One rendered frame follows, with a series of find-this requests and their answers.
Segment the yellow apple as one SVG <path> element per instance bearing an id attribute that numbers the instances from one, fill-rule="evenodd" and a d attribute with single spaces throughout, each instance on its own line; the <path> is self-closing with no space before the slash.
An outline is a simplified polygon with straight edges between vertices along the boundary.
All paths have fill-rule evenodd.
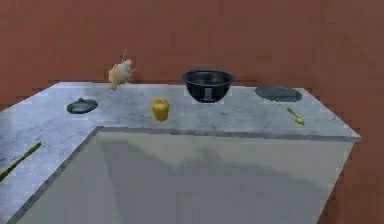
<path id="1" fill-rule="evenodd" d="M 152 102 L 152 114 L 155 120 L 163 122 L 168 119 L 169 102 L 164 98 L 157 98 Z"/>

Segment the black bowl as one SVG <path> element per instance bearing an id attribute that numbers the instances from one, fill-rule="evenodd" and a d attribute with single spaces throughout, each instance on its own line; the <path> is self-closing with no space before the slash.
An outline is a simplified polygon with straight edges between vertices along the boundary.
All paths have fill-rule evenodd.
<path id="1" fill-rule="evenodd" d="M 234 80 L 232 74 L 219 70 L 198 69 L 183 75 L 189 95 L 200 103 L 216 103 L 222 100 Z"/>

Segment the grey marble kitchen counter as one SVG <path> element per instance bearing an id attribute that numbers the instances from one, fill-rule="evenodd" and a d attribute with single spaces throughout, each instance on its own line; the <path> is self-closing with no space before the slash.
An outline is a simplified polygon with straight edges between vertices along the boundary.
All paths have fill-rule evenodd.
<path id="1" fill-rule="evenodd" d="M 79 98 L 98 107 L 68 113 Z M 181 85 L 61 82 L 0 112 L 0 172 L 42 142 L 0 182 L 0 224 L 317 224 L 358 139 L 309 93 L 201 104 Z"/>

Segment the pale cream lumpy object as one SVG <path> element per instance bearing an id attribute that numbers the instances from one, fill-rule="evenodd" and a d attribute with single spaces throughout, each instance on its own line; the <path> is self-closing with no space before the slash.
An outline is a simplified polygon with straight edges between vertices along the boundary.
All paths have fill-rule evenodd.
<path id="1" fill-rule="evenodd" d="M 128 79 L 136 71 L 136 69 L 131 68 L 133 61 L 130 58 L 126 59 L 125 53 L 123 54 L 121 62 L 114 64 L 108 72 L 109 88 L 114 91 L 117 90 L 119 85 L 127 83 Z"/>

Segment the dark grey round plate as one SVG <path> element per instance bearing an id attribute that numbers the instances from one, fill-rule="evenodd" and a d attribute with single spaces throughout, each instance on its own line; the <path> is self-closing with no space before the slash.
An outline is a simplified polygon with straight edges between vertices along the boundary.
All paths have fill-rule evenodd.
<path id="1" fill-rule="evenodd" d="M 277 85 L 258 86 L 255 93 L 264 99 L 275 102 L 297 102 L 302 99 L 302 94 L 297 90 Z"/>

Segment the yellow green spoon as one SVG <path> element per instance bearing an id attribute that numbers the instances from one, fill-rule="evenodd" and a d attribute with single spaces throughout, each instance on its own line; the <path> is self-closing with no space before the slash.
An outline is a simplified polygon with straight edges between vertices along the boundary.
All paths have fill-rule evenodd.
<path id="1" fill-rule="evenodd" d="M 286 110 L 295 118 L 295 122 L 300 125 L 304 125 L 304 120 L 298 116 L 291 108 L 286 108 Z"/>

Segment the dark grey round lid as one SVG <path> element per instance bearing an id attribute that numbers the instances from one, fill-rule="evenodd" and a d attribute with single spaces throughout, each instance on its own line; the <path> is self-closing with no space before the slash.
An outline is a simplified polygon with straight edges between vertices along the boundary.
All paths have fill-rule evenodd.
<path id="1" fill-rule="evenodd" d="M 93 99 L 83 99 L 70 103 L 66 107 L 66 111 L 70 114 L 85 114 L 93 111 L 98 107 L 98 103 Z"/>

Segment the green thin stick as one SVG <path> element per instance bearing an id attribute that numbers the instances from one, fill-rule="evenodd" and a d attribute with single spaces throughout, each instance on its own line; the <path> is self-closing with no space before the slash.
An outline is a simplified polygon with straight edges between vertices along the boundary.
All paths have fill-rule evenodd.
<path id="1" fill-rule="evenodd" d="M 27 157 L 32 155 L 36 150 L 38 150 L 42 146 L 42 142 L 36 143 L 33 147 L 31 147 L 26 153 L 24 153 L 20 158 L 18 158 L 11 166 L 5 169 L 0 174 L 0 182 L 3 181 L 22 161 L 24 161 Z"/>

